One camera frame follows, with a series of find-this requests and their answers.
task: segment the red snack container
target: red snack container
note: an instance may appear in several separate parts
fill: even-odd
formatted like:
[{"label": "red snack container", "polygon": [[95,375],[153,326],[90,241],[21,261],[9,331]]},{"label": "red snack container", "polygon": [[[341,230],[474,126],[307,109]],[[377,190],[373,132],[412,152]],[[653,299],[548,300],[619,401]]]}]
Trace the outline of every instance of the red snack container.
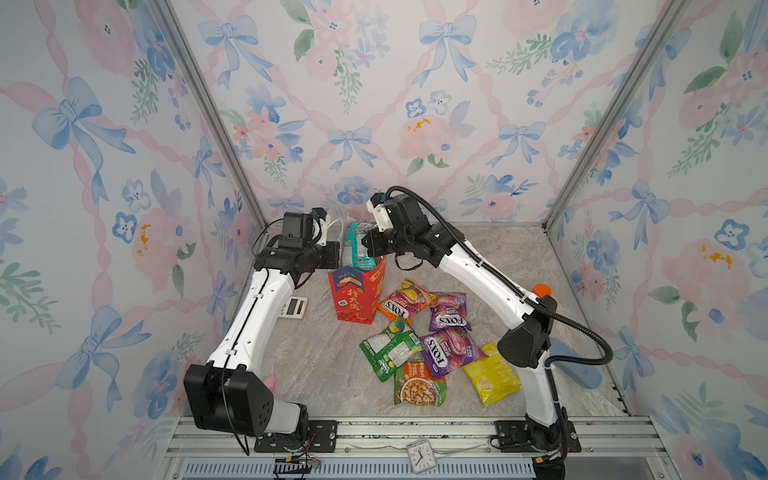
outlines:
[{"label": "red snack container", "polygon": [[384,287],[386,257],[370,272],[361,272],[343,266],[328,274],[331,295],[336,304],[336,317],[345,322],[373,323],[373,314],[379,307]]}]

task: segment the wall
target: wall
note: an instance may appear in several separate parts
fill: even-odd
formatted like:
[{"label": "wall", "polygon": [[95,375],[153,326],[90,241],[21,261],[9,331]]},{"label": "wall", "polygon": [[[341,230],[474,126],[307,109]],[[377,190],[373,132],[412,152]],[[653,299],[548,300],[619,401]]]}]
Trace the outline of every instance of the wall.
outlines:
[{"label": "wall", "polygon": [[768,478],[766,47],[768,2],[692,2],[551,230],[631,408],[696,480]]},{"label": "wall", "polygon": [[511,223],[546,216],[663,3],[171,1],[269,218],[399,184]]},{"label": "wall", "polygon": [[0,478],[153,478],[253,222],[144,3],[2,10]]}]

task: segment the clock face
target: clock face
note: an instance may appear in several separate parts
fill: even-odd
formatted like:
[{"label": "clock face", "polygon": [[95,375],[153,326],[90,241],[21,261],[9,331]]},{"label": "clock face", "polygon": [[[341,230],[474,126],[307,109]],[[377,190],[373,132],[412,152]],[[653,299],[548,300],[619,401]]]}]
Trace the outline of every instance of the clock face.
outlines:
[{"label": "clock face", "polygon": [[437,466],[435,453],[429,440],[409,445],[408,457],[411,459],[413,473],[422,473]]}]

